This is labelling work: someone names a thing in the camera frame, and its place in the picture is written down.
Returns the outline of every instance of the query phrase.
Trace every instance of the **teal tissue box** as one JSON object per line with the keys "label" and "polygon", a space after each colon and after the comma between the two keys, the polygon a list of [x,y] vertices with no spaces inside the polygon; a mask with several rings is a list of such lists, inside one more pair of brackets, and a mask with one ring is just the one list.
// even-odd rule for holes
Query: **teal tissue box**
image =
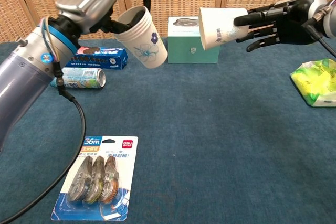
{"label": "teal tissue box", "polygon": [[220,47],[204,50],[198,17],[168,18],[168,63],[218,63]]}

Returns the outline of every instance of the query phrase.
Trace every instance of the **tissue box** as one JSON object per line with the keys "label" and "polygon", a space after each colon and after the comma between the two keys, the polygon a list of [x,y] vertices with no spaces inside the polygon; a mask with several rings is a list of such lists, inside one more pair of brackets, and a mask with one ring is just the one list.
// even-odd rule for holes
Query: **tissue box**
{"label": "tissue box", "polygon": [[204,50],[198,17],[168,18],[168,63],[218,63],[220,47]]}
{"label": "tissue box", "polygon": [[123,48],[81,47],[66,67],[123,69],[127,60]]}

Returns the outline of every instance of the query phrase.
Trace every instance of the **black cable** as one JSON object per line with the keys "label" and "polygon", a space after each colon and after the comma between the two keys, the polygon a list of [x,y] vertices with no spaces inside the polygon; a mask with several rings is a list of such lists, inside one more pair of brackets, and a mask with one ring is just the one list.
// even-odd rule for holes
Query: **black cable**
{"label": "black cable", "polygon": [[328,43],[326,43],[322,38],[319,39],[319,43],[321,43],[321,45],[336,58],[336,51],[334,49],[332,49],[328,45]]}
{"label": "black cable", "polygon": [[314,27],[316,24],[316,20],[311,18],[307,20],[302,27],[304,30],[315,40],[317,40],[329,53],[331,53],[336,58],[336,51],[332,49],[328,43],[323,40],[323,34],[318,32],[317,29]]}
{"label": "black cable", "polygon": [[44,192],[42,192],[36,199],[34,199],[26,207],[21,209],[19,212],[17,212],[13,216],[1,221],[0,224],[7,224],[7,223],[10,223],[16,220],[21,215],[25,214],[28,210],[30,210],[33,206],[35,206],[37,203],[39,203],[61,181],[61,179],[68,173],[71,166],[76,161],[77,156],[79,155],[80,150],[82,149],[82,146],[84,143],[84,138],[86,134],[86,118],[84,115],[84,111],[82,107],[80,106],[80,104],[77,102],[77,100],[75,98],[72,98],[70,101],[73,102],[76,108],[78,109],[78,112],[80,114],[81,124],[82,124],[82,131],[81,131],[81,136],[80,136],[81,142],[80,142],[80,145],[78,146],[76,154],[73,156],[71,160],[71,163],[63,170],[63,172],[55,179],[55,181],[46,190],[44,190]]}

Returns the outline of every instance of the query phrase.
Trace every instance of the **cup with blue flower print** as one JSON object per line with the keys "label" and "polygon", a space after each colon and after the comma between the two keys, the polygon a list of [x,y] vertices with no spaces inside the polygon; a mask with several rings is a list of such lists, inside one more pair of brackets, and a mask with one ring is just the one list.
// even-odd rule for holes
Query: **cup with blue flower print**
{"label": "cup with blue flower print", "polygon": [[115,34],[115,37],[147,68],[156,68],[165,62],[168,52],[148,9],[145,6],[133,7],[123,13],[118,22],[128,24],[141,10],[144,15],[140,21],[131,29]]}

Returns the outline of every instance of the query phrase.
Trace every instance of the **correction tape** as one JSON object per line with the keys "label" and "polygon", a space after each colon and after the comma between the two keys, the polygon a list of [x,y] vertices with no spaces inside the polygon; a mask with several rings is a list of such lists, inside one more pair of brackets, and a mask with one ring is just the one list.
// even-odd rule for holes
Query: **correction tape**
{"label": "correction tape", "polygon": [[88,193],[92,176],[92,157],[87,156],[80,165],[67,194],[69,202],[81,201]]}
{"label": "correction tape", "polygon": [[88,204],[95,203],[103,192],[103,183],[105,178],[104,158],[99,156],[92,167],[92,177],[89,191],[84,199]]}
{"label": "correction tape", "polygon": [[105,164],[105,181],[103,193],[100,201],[104,204],[109,204],[113,201],[118,192],[119,173],[116,168],[116,159],[110,156]]}

